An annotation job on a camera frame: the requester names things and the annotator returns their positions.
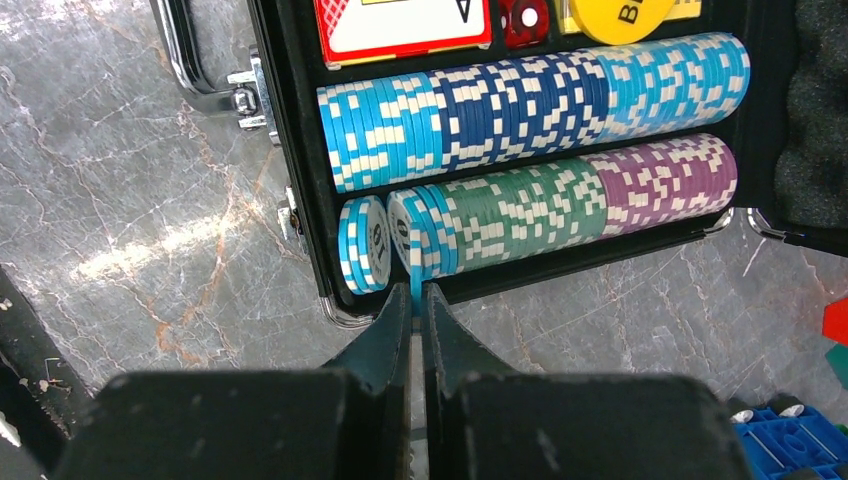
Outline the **yellow round button chip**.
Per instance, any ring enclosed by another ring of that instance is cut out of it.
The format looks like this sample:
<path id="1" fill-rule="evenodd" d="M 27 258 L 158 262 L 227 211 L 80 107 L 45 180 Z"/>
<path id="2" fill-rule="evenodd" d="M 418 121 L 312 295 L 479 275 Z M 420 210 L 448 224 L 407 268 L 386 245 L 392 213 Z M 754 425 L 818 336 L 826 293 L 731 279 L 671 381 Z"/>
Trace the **yellow round button chip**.
<path id="1" fill-rule="evenodd" d="M 581 31 L 607 45 L 638 42 L 667 18 L 674 0 L 570 0 L 572 18 Z"/>

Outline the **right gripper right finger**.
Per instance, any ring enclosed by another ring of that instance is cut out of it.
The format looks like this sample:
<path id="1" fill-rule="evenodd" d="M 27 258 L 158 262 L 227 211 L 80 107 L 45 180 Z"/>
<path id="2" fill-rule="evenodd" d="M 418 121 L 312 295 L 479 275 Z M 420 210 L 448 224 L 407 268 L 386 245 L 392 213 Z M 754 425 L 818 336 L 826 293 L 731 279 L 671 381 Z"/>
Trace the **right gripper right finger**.
<path id="1" fill-rule="evenodd" d="M 517 371 L 421 300 L 433 479 L 748 479 L 724 404 L 676 374 Z"/>

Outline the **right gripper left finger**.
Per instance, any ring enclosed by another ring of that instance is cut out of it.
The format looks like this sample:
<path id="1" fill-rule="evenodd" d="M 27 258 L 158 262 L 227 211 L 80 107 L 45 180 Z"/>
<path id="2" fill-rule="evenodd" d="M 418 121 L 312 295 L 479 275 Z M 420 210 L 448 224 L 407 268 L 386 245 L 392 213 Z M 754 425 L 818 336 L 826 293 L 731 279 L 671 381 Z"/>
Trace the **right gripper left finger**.
<path id="1" fill-rule="evenodd" d="M 113 378 L 59 479 L 405 479 L 412 297 L 314 369 L 148 371 Z"/>

